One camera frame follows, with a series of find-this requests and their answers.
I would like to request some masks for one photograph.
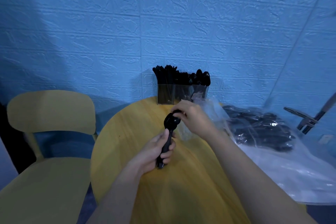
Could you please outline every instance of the yellow table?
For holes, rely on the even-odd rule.
[[[156,97],[125,107],[104,126],[93,148],[91,183],[97,202],[126,163],[164,130],[170,105]],[[176,139],[171,162],[140,180],[131,223],[250,223],[208,144]]]

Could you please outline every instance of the left hand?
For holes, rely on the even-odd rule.
[[[152,171],[156,167],[156,158],[161,154],[162,147],[168,140],[168,136],[169,130],[165,129],[163,133],[149,140],[140,152],[131,160],[131,162],[140,167],[141,174]],[[171,139],[169,151],[161,154],[163,163],[168,164],[170,162],[170,157],[173,154],[175,146],[175,141]]]

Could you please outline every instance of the right hand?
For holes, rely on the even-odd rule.
[[[174,113],[173,116],[180,118],[187,128],[200,138],[206,140],[211,132],[217,130],[215,125],[199,105],[191,103],[187,100],[181,100],[181,102],[174,105],[170,111],[173,112],[177,109],[182,112]]]

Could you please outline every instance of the floor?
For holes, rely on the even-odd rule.
[[[96,209],[97,204],[93,195],[91,184],[87,190],[77,224],[85,224]],[[318,224],[336,223],[336,205],[308,205],[307,211]]]

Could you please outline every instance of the blue textured wall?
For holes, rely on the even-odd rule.
[[[98,128],[156,94],[156,65],[207,70],[209,94],[271,97],[284,116],[284,105],[314,115],[336,89],[336,0],[0,0],[0,12],[0,101],[82,92]],[[323,118],[332,133],[335,118]]]

